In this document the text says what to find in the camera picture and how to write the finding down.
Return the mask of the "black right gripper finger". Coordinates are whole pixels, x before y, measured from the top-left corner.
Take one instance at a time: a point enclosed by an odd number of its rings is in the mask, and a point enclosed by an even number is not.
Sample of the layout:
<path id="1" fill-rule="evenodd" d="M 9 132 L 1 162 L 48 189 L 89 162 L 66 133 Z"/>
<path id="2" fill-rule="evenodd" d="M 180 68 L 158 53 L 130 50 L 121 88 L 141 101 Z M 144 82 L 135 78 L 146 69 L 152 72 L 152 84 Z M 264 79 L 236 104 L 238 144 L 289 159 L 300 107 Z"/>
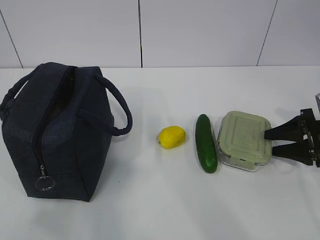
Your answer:
<path id="1" fill-rule="evenodd" d="M 313 160 L 309 152 L 308 143 L 291 143 L 272 148 L 272 155 L 275 157 L 291 159 L 307 166 L 313 165 Z"/>
<path id="2" fill-rule="evenodd" d="M 303 115 L 298 115 L 288 122 L 268 129 L 264 132 L 265 140 L 303 140 L 304 139 L 304 124 L 308 118 Z"/>

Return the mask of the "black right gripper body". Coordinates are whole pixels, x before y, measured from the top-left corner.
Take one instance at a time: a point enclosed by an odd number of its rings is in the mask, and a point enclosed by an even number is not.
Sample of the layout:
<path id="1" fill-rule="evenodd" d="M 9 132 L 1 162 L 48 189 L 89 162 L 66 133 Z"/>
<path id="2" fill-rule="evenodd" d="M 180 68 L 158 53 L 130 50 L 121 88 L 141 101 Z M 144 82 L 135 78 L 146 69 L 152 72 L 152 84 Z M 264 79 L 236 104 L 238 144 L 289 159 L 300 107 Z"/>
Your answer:
<path id="1" fill-rule="evenodd" d="M 320 121 L 316 120 L 311 108 L 300 110 L 300 125 L 302 132 L 307 136 L 308 153 L 312 163 L 320 167 Z"/>

